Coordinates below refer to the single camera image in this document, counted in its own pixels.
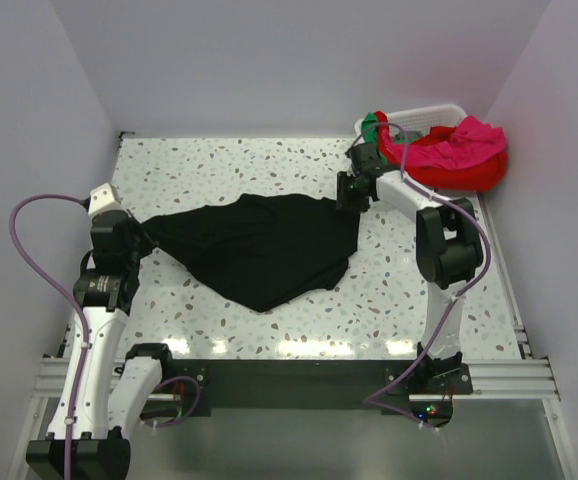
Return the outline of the black t shirt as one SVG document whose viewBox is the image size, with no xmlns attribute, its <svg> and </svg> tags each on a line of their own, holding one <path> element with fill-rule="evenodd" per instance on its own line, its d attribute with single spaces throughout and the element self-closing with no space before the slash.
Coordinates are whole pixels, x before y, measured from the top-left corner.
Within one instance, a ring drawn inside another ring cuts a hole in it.
<svg viewBox="0 0 578 480">
<path fill-rule="evenodd" d="M 264 313 L 332 290 L 358 248 L 360 216 L 332 199 L 243 194 L 144 221 L 158 247 L 224 298 Z"/>
</svg>

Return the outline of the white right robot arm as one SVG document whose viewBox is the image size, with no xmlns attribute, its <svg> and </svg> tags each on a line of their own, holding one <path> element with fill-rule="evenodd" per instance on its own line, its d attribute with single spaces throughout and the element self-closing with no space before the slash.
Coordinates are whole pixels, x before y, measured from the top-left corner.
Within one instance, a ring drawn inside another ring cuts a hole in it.
<svg viewBox="0 0 578 480">
<path fill-rule="evenodd" d="M 462 364 L 466 287 L 484 260 L 473 205 L 466 198 L 451 200 L 429 190 L 397 166 L 383 163 L 373 144 L 354 145 L 346 156 L 351 167 L 337 175 L 338 208 L 365 213 L 372 202 L 379 202 L 414 223 L 416 265 L 428 286 L 425 330 L 418 344 L 421 360 L 414 379 L 421 390 L 438 392 Z"/>
</svg>

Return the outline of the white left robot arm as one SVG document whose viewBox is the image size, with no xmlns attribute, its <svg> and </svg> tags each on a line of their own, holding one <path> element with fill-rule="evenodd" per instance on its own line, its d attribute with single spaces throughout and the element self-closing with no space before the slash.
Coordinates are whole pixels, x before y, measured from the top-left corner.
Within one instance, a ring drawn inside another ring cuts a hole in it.
<svg viewBox="0 0 578 480">
<path fill-rule="evenodd" d="M 151 343 L 134 346 L 111 383 L 140 261 L 155 244 L 124 210 L 93 215 L 90 236 L 93 264 L 73 287 L 79 322 L 63 391 L 45 439 L 27 446 L 27 464 L 41 479 L 126 478 L 130 435 L 148 396 L 176 380 L 169 347 Z"/>
</svg>

